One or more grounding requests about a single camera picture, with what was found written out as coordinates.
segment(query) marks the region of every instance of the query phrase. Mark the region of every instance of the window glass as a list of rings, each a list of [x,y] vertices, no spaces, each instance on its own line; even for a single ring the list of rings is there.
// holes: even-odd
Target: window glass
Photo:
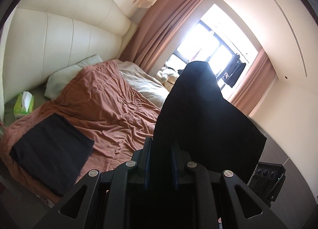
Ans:
[[[197,24],[183,40],[177,51],[189,61],[205,61],[217,48],[219,41],[201,24]]]
[[[203,15],[201,20],[214,30],[235,53],[239,53],[250,64],[254,61],[257,50],[253,44],[239,26],[216,4]]]
[[[179,69],[184,69],[187,64],[175,54],[172,54],[171,57],[169,57],[169,59],[166,61],[166,65],[178,71]]]
[[[222,71],[229,63],[231,58],[232,53],[229,52],[224,45],[220,46],[209,60],[209,64],[213,73],[216,75],[218,72]]]

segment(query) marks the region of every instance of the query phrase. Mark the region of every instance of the hanging clothes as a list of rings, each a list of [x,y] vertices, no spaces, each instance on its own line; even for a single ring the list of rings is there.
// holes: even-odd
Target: hanging clothes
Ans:
[[[227,64],[224,70],[217,74],[217,80],[222,79],[224,83],[233,88],[233,86],[239,79],[240,75],[242,74],[245,66],[246,63],[243,63],[239,59],[239,54],[236,54],[233,56],[233,58],[230,60],[230,62]]]

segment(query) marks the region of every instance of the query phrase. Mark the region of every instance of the white pillow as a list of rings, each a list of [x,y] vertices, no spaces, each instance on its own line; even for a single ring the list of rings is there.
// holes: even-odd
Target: white pillow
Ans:
[[[64,87],[82,70],[84,67],[92,66],[103,62],[99,55],[86,58],[79,63],[63,68],[51,74],[47,81],[47,88],[44,96],[55,100]]]

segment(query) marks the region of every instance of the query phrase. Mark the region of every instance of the stuffed toy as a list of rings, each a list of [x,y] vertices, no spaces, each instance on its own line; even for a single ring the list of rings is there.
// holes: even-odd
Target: stuffed toy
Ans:
[[[179,74],[165,66],[160,69],[155,78],[170,92]]]

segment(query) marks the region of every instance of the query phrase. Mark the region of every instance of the wrinkled comforter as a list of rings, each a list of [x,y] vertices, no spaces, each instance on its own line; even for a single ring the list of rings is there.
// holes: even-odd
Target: wrinkled comforter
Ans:
[[[109,61],[84,68],[55,101],[46,102],[8,127],[0,141],[0,157],[11,176],[33,193],[56,203],[60,197],[9,156],[11,147],[52,113],[64,116],[95,141],[78,181],[91,169],[105,172],[130,160],[133,152],[143,147],[145,137],[153,135],[160,108],[125,81],[116,61]]]

